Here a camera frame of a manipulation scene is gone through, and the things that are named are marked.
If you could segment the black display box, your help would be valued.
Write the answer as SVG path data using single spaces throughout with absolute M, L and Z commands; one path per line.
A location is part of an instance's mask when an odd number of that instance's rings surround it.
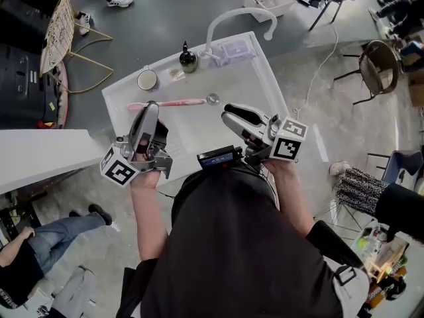
M 228 166 L 230 163 L 236 162 L 242 157 L 242 148 L 240 146 L 234 147 L 230 145 L 198 154 L 197 161 L 201 168 L 206 170 Z

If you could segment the person's black top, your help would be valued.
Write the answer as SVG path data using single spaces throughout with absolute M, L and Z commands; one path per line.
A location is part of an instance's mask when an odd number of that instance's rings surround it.
M 125 270 L 116 318 L 356 318 L 369 289 L 362 263 L 314 222 L 301 236 L 246 168 L 194 173 L 160 256 Z

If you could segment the white faucet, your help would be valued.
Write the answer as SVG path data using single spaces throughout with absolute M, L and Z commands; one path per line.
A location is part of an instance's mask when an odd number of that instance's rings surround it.
M 265 10 L 265 9 L 261 9 L 261 8 L 256 8 L 256 7 L 243 7 L 243 8 L 238 8 L 238 9 L 233 9 L 230 11 L 227 11 L 221 15 L 219 15 L 217 18 L 215 18 L 209 25 L 208 29 L 207 29 L 207 37 L 206 37 L 206 43 L 205 43 L 205 48 L 202 51 L 198 52 L 198 66 L 201 69 L 206 69 L 209 66 L 209 63 L 211 61 L 211 59 L 216 59 L 216 60 L 220 60 L 220 57 L 216 56 L 213 54 L 212 49 L 211 49 L 211 42 L 212 42 L 212 38 L 213 38 L 213 33 L 215 30 L 215 27 L 217 25 L 219 25 L 221 22 L 231 18 L 231 17 L 236 17 L 239 15 L 245 15 L 245 14 L 259 14 L 259 15 L 264 15 L 265 17 L 268 17 L 272 24 L 270 26 L 270 28 L 268 29 L 267 32 L 264 33 L 264 39 L 267 41 L 272 40 L 273 37 L 273 33 L 277 27 L 278 21 L 276 16 Z

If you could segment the black machine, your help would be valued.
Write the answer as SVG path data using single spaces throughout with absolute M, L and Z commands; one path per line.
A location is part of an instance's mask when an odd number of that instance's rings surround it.
M 0 130 L 57 129 L 58 84 L 39 69 L 39 55 L 0 44 Z

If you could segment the person's left hand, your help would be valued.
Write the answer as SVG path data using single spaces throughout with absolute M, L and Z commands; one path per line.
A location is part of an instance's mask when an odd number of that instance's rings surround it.
M 150 161 L 151 159 L 150 142 L 148 140 L 141 140 L 136 150 L 136 160 L 138 162 L 143 162 Z

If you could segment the person's right forearm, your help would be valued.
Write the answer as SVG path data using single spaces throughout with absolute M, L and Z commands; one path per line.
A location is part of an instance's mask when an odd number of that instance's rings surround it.
M 307 208 L 294 164 L 270 159 L 264 166 L 274 177 L 280 211 L 296 231 L 306 237 L 315 222 Z

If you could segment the blue chair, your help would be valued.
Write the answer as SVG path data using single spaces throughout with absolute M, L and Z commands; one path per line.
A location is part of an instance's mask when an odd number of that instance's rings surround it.
M 368 157 L 385 158 L 386 165 L 378 166 L 383 170 L 382 181 L 387 184 L 397 184 L 413 191 L 419 172 L 424 166 L 424 157 L 421 151 L 395 150 L 390 156 L 368 153 Z

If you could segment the white sink basin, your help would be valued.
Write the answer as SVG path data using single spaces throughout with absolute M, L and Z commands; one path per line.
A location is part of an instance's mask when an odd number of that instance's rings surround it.
M 163 58 L 147 65 L 159 78 L 158 89 L 143 91 L 136 79 L 139 71 L 103 89 L 102 94 L 117 136 L 129 133 L 136 111 L 127 109 L 129 103 L 148 101 L 175 101 L 181 99 L 206 99 L 210 93 L 219 96 L 220 105 L 208 103 L 194 106 L 163 107 L 159 119 L 167 126 L 166 151 L 173 164 L 168 179 L 160 178 L 164 185 L 188 176 L 201 166 L 197 155 L 228 145 L 243 146 L 244 142 L 221 120 L 223 107 L 227 103 L 248 105 L 267 115 L 289 115 L 286 102 L 253 32 L 245 32 L 214 40 L 213 45 L 233 40 L 246 40 L 254 47 L 257 56 L 236 64 L 218 68 L 211 63 L 206 69 L 198 68 L 179 80 L 172 80 L 169 70 L 181 68 L 179 54 Z

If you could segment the black wicker chair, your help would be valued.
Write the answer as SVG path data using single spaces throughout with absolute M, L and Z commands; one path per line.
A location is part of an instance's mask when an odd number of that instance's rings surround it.
M 359 75 L 369 91 L 369 98 L 352 105 L 369 102 L 379 95 L 389 94 L 398 85 L 400 67 L 391 47 L 382 40 L 373 40 L 363 46 L 361 54 L 343 54 L 344 58 L 358 60 L 358 68 L 333 79 L 338 81 L 351 75 Z

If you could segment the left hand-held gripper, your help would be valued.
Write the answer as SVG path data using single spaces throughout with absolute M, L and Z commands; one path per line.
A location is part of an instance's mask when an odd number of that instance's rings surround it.
M 100 161 L 101 175 L 114 184 L 125 187 L 139 174 L 151 171 L 163 172 L 168 179 L 173 160 L 166 152 L 168 129 L 158 121 L 159 106 L 149 103 L 135 117 L 130 133 L 118 136 L 105 157 Z M 150 142 L 150 161 L 138 162 L 138 144 Z

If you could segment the dark soap bottle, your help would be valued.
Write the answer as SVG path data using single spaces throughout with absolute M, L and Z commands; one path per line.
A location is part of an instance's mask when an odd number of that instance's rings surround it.
M 195 53 L 188 49 L 186 41 L 183 44 L 182 53 L 179 57 L 179 62 L 185 74 L 193 73 L 197 69 L 197 56 Z

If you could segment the white counter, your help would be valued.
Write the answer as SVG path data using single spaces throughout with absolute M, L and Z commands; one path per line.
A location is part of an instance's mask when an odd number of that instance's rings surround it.
M 0 130 L 0 194 L 97 164 L 107 147 L 85 129 Z

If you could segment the clear plastic box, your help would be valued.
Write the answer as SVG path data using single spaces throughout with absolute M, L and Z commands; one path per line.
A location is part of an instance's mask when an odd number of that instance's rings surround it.
M 254 47 L 246 40 L 221 42 L 212 46 L 212 49 L 213 55 L 218 57 L 215 59 L 218 67 L 251 60 L 257 56 Z

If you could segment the blue cup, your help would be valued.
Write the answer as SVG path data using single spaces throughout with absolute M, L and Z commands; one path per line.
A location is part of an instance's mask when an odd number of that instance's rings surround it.
M 136 79 L 136 84 L 143 91 L 154 91 L 158 89 L 160 83 L 157 73 L 148 66 L 145 66 L 140 71 Z

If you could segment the pink toothbrush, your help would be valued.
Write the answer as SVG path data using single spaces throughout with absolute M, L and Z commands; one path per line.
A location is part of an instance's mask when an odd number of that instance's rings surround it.
M 205 99 L 181 99 L 176 101 L 149 101 L 147 103 L 129 103 L 127 109 L 130 111 L 139 111 L 151 103 L 156 104 L 159 107 L 179 107 L 179 106 L 194 106 L 202 105 L 207 101 Z

